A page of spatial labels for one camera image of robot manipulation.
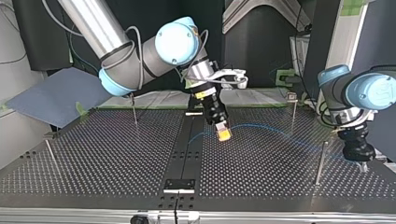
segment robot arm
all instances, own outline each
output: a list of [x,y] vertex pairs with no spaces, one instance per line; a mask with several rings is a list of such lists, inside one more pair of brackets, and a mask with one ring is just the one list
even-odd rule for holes
[[375,158],[374,147],[365,139],[367,121],[373,120],[378,110],[396,102],[395,77],[396,72],[379,70],[353,76],[346,65],[335,66],[318,75],[332,126],[340,128],[338,136],[345,142],[346,160],[365,165]]
[[140,52],[105,1],[59,0],[59,3],[101,60],[99,78],[108,92],[116,96],[128,94],[180,66],[184,69],[186,89],[203,104],[206,120],[216,125],[219,140],[231,137],[216,79],[233,75],[239,87],[246,87],[248,79],[242,70],[214,72],[191,18],[165,24],[156,36],[143,44]]

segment perforated table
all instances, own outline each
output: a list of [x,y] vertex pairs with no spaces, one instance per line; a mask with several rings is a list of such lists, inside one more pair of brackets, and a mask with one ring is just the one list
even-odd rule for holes
[[[92,111],[0,171],[0,207],[396,213],[396,174],[380,161],[361,174],[312,112],[298,108],[295,121],[291,113],[230,108],[233,138],[221,143],[203,116],[182,110],[137,111],[137,126],[131,110]],[[329,146],[315,185],[323,141]],[[194,180],[194,193],[163,193],[178,179]]]

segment white wall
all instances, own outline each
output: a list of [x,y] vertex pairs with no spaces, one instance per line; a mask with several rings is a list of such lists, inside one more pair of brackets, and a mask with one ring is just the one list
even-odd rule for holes
[[[12,5],[11,0],[3,2]],[[7,16],[16,23],[14,14],[0,6]],[[43,80],[45,74],[30,70],[27,57],[15,63],[25,53],[20,34],[9,24],[0,11],[0,104],[29,89]],[[0,110],[0,169],[17,159],[23,152],[42,141],[50,126],[31,119],[13,110]]]

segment black metal plate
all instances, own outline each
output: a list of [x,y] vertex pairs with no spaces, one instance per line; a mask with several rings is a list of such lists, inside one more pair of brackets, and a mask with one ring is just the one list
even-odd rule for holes
[[[204,141],[194,210],[396,213],[372,207],[374,202],[396,206],[396,175],[380,162],[369,163],[370,172],[360,174],[354,163],[343,160],[343,143],[311,111],[299,108],[294,122],[291,107],[229,113],[230,141],[219,142],[207,125],[194,140]],[[330,146],[315,186],[323,141]],[[192,142],[193,150],[200,149]]]
[[42,144],[14,161],[0,172],[0,206],[158,209],[184,111],[136,115],[138,126],[132,110],[95,111],[49,142],[56,160]]

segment blue cable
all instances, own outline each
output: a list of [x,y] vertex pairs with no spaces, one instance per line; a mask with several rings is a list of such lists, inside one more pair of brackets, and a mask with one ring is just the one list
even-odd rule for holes
[[[294,143],[297,144],[297,145],[300,145],[300,146],[303,146],[303,147],[308,147],[309,149],[314,150],[314,151],[319,151],[319,150],[321,150],[320,147],[315,147],[315,146],[312,146],[312,145],[307,144],[307,143],[305,143],[305,142],[302,142],[302,141],[299,141],[299,140],[295,140],[295,139],[293,139],[289,134],[284,133],[284,132],[280,131],[279,129],[276,129],[276,128],[273,128],[273,127],[271,127],[271,126],[264,125],[264,124],[249,124],[249,123],[247,123],[247,124],[238,124],[238,125],[233,126],[233,127],[231,128],[231,130],[237,129],[237,128],[241,128],[241,127],[262,128],[262,129],[266,129],[266,130],[269,130],[269,131],[274,132],[274,133],[280,133],[280,134],[282,134],[282,135],[288,137],[289,139],[291,139],[291,141],[294,142]],[[195,135],[195,136],[189,141],[189,144],[191,144],[191,143],[192,143],[195,139],[197,139],[199,136],[205,135],[205,134],[213,134],[213,133],[198,133],[197,135]],[[344,160],[344,158],[339,157],[339,156],[331,155],[330,157],[333,158],[333,159],[336,159],[336,160],[343,160],[343,161],[346,161],[346,160]]]

